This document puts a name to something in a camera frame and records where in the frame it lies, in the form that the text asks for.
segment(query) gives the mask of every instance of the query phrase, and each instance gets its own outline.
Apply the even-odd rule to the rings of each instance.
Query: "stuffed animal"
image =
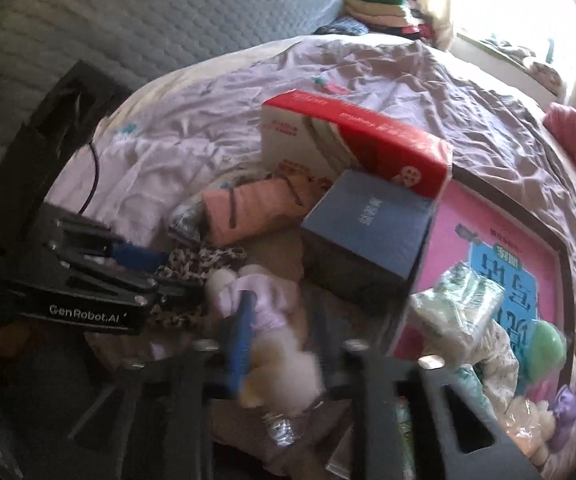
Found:
[[[557,428],[548,441],[548,448],[553,453],[558,453],[568,442],[576,421],[576,396],[568,386],[562,386],[548,408],[557,421]]]
[[[548,411],[547,400],[532,402],[516,396],[499,422],[533,464],[540,466],[548,460],[550,451],[546,442],[555,433],[556,422],[554,414]]]
[[[212,316],[228,317],[239,306],[242,290],[257,295],[251,369],[239,390],[245,408],[263,406],[285,416],[303,413],[324,391],[319,362],[303,351],[306,322],[299,287],[261,266],[212,272],[206,298]]]

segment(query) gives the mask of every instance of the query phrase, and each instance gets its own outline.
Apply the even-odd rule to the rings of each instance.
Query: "window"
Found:
[[[455,18],[469,37],[527,47],[552,63],[569,88],[574,83],[575,0],[457,0]]]

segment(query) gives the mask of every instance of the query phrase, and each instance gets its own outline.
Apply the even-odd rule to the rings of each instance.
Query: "plastic bag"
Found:
[[[555,431],[555,417],[547,409],[545,400],[535,403],[517,396],[510,402],[506,413],[499,417],[499,424],[506,434],[524,455],[537,464],[548,458],[548,450],[543,445]]]
[[[483,386],[475,370],[472,368],[472,365],[463,365],[457,368],[456,372],[454,373],[455,377],[457,377],[457,381],[461,384],[470,398],[472,402],[479,406],[482,411],[488,413],[491,418],[496,419],[497,416],[495,415],[495,410],[492,408],[492,403],[484,395]]]
[[[410,297],[410,320],[446,364],[457,368],[479,343],[503,299],[503,287],[459,262],[433,288]]]
[[[269,172],[257,164],[241,163],[228,173],[211,182],[204,190],[184,200],[175,207],[168,223],[168,234],[184,247],[196,248],[204,241],[208,231],[206,207],[202,193],[210,189],[231,189],[263,180],[270,176]]]

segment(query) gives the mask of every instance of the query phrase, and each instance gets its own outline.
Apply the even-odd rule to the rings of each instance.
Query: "wrinkled bedsheet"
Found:
[[[516,90],[455,61],[421,43],[367,46],[306,38],[272,59],[191,86],[178,88],[168,76],[159,87],[138,92],[146,104],[131,98],[114,119],[100,124],[95,142],[102,172],[86,214],[134,243],[161,246],[177,203],[237,164],[258,163],[261,103],[293,88],[318,92],[313,78],[325,75],[351,90],[343,99],[452,142],[457,165],[498,187],[556,232],[570,253],[576,307],[576,172],[540,127],[541,111],[534,102],[519,101]],[[190,70],[206,69],[206,63]],[[462,78],[470,75],[490,84]],[[49,200],[77,210],[92,179],[92,160],[82,150]],[[576,393],[576,312],[572,343]],[[550,457],[543,474],[563,479],[575,465],[576,425],[568,446]]]

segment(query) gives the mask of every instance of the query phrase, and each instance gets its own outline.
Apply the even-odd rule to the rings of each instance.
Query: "pink bag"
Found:
[[[223,247],[297,223],[318,200],[308,177],[260,180],[234,189],[202,193],[210,224],[208,241]]]

